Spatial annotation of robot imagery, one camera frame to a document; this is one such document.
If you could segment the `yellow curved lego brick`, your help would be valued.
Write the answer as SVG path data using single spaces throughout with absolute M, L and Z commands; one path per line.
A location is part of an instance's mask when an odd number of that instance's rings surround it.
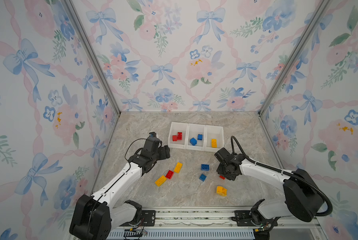
M 212 148 L 217 148 L 218 147 L 217 139 L 211 139 L 211 147 Z

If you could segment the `red curved lego brick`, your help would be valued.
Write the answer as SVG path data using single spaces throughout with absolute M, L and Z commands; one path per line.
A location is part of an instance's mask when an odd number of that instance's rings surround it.
M 177 140 L 180 141 L 183 139 L 183 133 L 182 132 L 178 132 L 177 133 Z

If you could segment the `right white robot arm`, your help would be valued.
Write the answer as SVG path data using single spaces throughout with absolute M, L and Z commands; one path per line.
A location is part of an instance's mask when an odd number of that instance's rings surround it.
M 256 178 L 283 191 L 283 197 L 260 199 L 250 210 L 249 220 L 264 226 L 270 220 L 295 217 L 310 222 L 314 217 L 330 215 L 333 207 L 329 198 L 304 170 L 286 171 L 249 158 L 246 154 L 229 153 L 225 148 L 215 153 L 219 161 L 217 172 L 234 181 L 240 175 Z

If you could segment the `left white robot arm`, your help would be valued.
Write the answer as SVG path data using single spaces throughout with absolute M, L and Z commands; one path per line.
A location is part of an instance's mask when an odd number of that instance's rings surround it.
M 105 240 L 112 229 L 121 225 L 142 224 L 140 204 L 128 200 L 120 207 L 114 205 L 158 161 L 170 158 L 170 148 L 162 144 L 155 132 L 144 141 L 144 146 L 127 158 L 124 168 L 110 182 L 92 195 L 78 199 L 69 227 L 71 235 L 80 240 Z

